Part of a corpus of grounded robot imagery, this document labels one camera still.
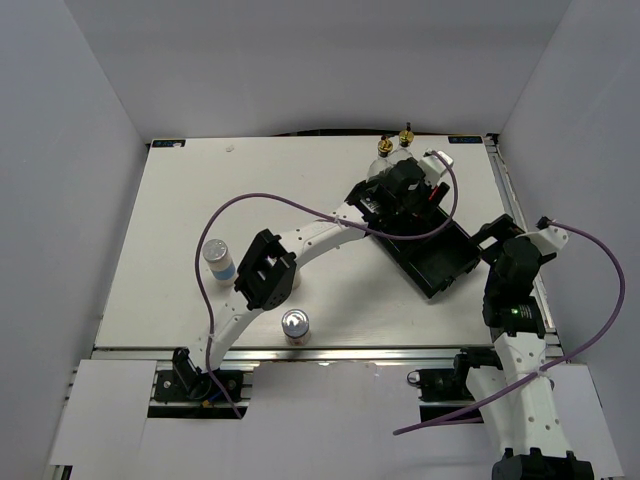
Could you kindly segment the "clear glass oil bottle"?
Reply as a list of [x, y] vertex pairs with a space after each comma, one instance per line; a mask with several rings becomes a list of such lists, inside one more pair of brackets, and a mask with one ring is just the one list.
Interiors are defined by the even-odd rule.
[[377, 144], [377, 157], [369, 166], [367, 180], [378, 177], [391, 168], [392, 164], [389, 157], [393, 151], [393, 142], [387, 135], [382, 135]]

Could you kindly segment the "silver-capped white shaker bottle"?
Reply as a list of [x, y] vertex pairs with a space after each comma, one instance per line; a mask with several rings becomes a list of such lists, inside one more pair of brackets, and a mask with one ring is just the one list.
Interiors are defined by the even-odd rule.
[[294, 274], [294, 278], [293, 278], [293, 282], [292, 282], [292, 289], [296, 290], [302, 282], [302, 275], [301, 275], [301, 271], [297, 270]]

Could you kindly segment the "silver-lid small jar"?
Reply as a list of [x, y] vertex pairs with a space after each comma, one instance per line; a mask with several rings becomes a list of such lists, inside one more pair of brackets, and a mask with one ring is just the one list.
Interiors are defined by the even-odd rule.
[[292, 346], [304, 346], [310, 338], [308, 315], [301, 309], [285, 312], [281, 319], [281, 327], [286, 341]]

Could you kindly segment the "blue-label white shaker bottle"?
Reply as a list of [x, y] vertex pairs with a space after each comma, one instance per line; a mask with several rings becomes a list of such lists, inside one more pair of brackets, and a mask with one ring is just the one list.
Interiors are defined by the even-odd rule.
[[216, 282], [221, 286], [230, 286], [236, 278], [236, 267], [227, 244], [220, 239], [206, 241], [201, 251]]

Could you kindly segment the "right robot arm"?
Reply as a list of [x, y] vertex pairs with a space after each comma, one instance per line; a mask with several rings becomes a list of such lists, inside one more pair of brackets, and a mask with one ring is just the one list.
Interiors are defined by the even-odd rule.
[[453, 390], [482, 402], [480, 413], [498, 450], [494, 479], [592, 479], [563, 431], [553, 383], [543, 371], [546, 327], [532, 291], [540, 268], [567, 243], [564, 232], [527, 233], [507, 214], [481, 227], [477, 244], [489, 266], [482, 315], [493, 342], [481, 362], [451, 374]]

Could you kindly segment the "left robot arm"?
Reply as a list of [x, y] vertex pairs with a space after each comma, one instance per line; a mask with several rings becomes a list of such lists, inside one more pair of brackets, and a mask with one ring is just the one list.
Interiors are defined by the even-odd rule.
[[387, 222], [402, 215], [421, 217], [437, 203], [444, 175], [452, 175], [453, 161], [441, 151], [429, 150], [420, 159], [406, 157], [357, 184], [351, 195], [330, 214], [266, 192], [236, 196], [211, 216], [216, 221], [232, 205], [245, 200], [279, 202], [314, 216], [314, 221], [289, 232], [256, 234], [236, 269], [232, 291], [222, 307], [204, 302], [208, 328], [189, 349], [194, 364], [177, 376], [177, 387], [188, 398], [199, 399], [211, 387], [211, 374], [248, 326], [261, 314], [282, 305], [290, 296], [297, 273], [312, 260], [365, 236], [393, 241], [422, 241], [445, 230], [453, 221], [446, 214], [436, 227], [418, 234], [392, 234]]

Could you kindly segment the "black condiment tray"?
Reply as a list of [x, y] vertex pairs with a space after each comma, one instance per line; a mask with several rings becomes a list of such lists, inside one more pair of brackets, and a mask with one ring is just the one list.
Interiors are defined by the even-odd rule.
[[427, 298], [446, 290], [480, 262], [481, 249], [440, 207], [450, 186], [424, 182], [391, 194], [379, 180], [363, 180], [346, 203], [363, 214], [367, 227], [396, 236], [373, 240], [393, 259]]

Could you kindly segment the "black logo sticker right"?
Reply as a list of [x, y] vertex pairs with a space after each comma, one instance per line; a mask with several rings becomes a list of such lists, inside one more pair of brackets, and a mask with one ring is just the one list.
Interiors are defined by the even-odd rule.
[[484, 140], [481, 136], [477, 135], [450, 135], [448, 136], [450, 144], [483, 144]]

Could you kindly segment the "black logo sticker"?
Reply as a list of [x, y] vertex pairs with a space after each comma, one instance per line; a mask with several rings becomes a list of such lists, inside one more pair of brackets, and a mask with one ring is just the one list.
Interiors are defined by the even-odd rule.
[[185, 145], [185, 139], [154, 139], [151, 142], [152, 148], [183, 148]]
[[477, 135], [450, 135], [448, 136], [450, 144], [483, 144], [484, 140], [481, 136]]

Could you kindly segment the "black logo sticker left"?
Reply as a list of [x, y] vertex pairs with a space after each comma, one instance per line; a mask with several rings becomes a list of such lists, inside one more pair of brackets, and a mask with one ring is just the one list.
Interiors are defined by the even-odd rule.
[[183, 148], [185, 145], [185, 139], [154, 139], [151, 142], [152, 148]]

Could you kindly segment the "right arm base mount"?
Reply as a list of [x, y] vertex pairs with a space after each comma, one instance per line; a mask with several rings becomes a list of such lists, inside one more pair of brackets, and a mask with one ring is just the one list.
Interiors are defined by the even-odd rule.
[[497, 353], [488, 347], [463, 348], [449, 368], [418, 369], [409, 372], [407, 383], [419, 390], [420, 418], [428, 421], [474, 402], [466, 387], [472, 368], [482, 366], [502, 369]]

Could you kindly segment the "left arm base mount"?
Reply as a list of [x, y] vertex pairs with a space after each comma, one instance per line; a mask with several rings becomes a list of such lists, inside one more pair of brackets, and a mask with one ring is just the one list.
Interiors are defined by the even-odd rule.
[[195, 366], [186, 349], [156, 367], [147, 417], [151, 419], [239, 420], [248, 410], [252, 371], [248, 367], [213, 371]]

